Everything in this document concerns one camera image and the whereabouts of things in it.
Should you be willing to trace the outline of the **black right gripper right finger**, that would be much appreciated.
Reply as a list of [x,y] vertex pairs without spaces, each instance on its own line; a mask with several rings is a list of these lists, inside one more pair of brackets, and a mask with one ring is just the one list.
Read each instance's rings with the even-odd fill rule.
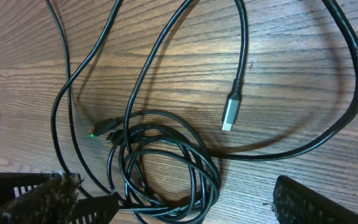
[[281,175],[273,191],[272,211],[279,223],[358,223],[358,214]]

